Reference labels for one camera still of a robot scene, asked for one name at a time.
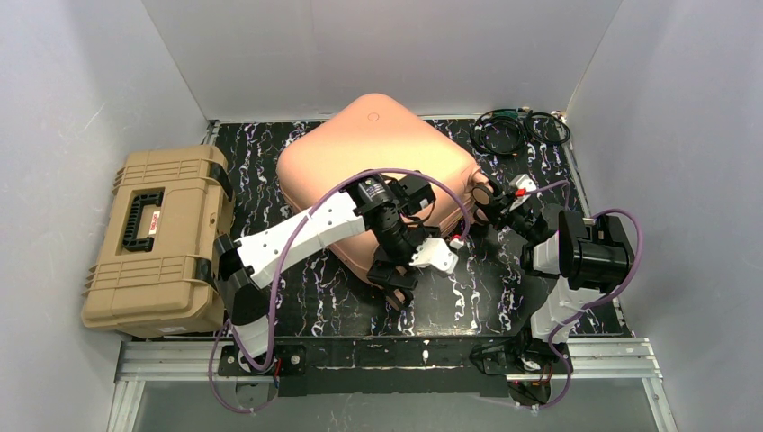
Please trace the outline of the pink suitcase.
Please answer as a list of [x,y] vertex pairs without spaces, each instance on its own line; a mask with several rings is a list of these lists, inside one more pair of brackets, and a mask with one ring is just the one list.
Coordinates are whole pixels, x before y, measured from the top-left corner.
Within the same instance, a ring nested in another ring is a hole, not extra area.
[[357,98],[281,153],[276,173],[293,208],[276,267],[330,249],[395,309],[407,307],[416,268],[450,274],[487,177],[475,158],[384,94]]

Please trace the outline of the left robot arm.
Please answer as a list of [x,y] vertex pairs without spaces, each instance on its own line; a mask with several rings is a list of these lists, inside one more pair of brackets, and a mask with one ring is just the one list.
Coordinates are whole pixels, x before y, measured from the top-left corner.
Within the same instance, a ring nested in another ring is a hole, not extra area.
[[376,244],[368,275],[397,305],[409,304],[417,280],[402,271],[418,265],[417,253],[444,243],[437,228],[415,215],[435,204],[434,182],[402,168],[365,170],[270,229],[216,238],[215,287],[227,325],[252,369],[263,372],[274,362],[275,304],[283,271],[346,239],[371,233]]

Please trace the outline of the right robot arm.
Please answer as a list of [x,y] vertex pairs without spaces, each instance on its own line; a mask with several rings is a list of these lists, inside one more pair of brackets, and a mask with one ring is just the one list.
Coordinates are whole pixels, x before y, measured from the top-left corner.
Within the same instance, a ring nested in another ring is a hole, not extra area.
[[530,335],[539,341],[566,342],[580,316],[618,288],[635,262],[616,216],[588,219],[556,204],[536,210],[526,189],[512,196],[491,193],[478,207],[489,225],[510,228],[525,240],[520,265],[527,275],[555,281],[529,320]]

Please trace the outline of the tan plastic tool case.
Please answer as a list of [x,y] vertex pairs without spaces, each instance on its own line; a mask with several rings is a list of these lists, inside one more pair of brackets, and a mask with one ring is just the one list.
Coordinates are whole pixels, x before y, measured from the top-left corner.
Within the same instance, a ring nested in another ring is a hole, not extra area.
[[221,327],[213,243],[232,227],[235,192],[227,167],[210,145],[127,156],[85,281],[86,328],[161,338]]

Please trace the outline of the aluminium frame rail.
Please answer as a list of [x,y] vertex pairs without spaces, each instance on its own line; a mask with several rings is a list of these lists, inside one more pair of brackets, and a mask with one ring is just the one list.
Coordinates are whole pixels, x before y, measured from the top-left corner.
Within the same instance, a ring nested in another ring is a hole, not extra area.
[[513,365],[503,337],[282,337],[275,365],[249,368],[230,339],[127,342],[121,348],[108,428],[131,431],[148,383],[270,384],[283,397],[463,392],[516,395],[537,404],[568,379],[633,380],[659,431],[677,424],[662,373],[645,337],[575,337],[562,362]]

